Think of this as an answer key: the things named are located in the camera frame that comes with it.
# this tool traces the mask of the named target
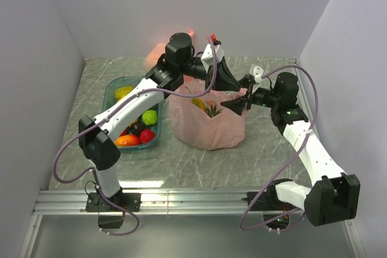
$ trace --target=red fruit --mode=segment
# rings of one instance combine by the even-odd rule
[[[128,128],[125,128],[125,130],[120,134],[120,136],[124,136],[128,133]]]
[[[140,144],[140,139],[135,135],[128,134],[118,137],[114,144],[116,146],[135,146]]]
[[[151,131],[150,129],[145,129],[140,134],[141,144],[150,142],[153,138],[155,138],[155,136],[156,136],[155,132]]]

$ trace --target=toy fruit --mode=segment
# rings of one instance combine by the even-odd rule
[[[120,134],[120,136],[124,136],[128,133],[128,128],[125,128],[125,130]]]
[[[138,136],[127,134],[118,137],[114,144],[116,146],[135,146],[140,144],[140,139],[138,138]]]
[[[193,98],[193,99],[191,99],[191,103],[194,104],[195,106],[199,107],[200,109],[202,109],[204,112],[206,111],[206,105],[204,104],[204,102],[201,99]]]
[[[133,124],[133,123],[136,123],[136,122],[138,122],[138,118],[136,118],[136,119],[129,125],[129,127],[131,127],[132,124]]]
[[[143,122],[135,122],[131,125],[131,132],[136,136],[140,136],[141,132],[146,129],[146,125]]]
[[[147,126],[153,126],[157,124],[157,112],[154,110],[147,110],[143,113],[143,122]]]
[[[133,91],[134,87],[132,86],[126,86],[126,87],[121,87],[119,89],[117,89],[114,93],[115,95],[115,98],[117,100],[120,100],[122,97],[125,97],[126,95],[128,95],[131,91]]]
[[[145,129],[140,134],[141,144],[150,142],[151,140],[153,140],[153,138],[155,138],[155,136],[156,136],[155,132],[151,131],[150,129]]]
[[[206,108],[207,115],[212,118],[222,113],[222,109],[217,110],[216,106],[212,106],[210,108]]]

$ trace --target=pineapple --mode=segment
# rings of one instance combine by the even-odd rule
[[[212,118],[222,113],[222,109],[216,110],[216,105],[215,106],[211,105],[210,109],[206,108],[206,113],[210,118]]]

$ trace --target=green fruit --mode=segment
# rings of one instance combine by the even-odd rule
[[[147,126],[153,126],[157,124],[157,112],[154,110],[147,110],[142,116],[143,122]]]

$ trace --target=orange fruit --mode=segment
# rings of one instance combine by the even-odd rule
[[[131,134],[118,137],[114,142],[115,146],[136,146],[141,144],[139,137]]]

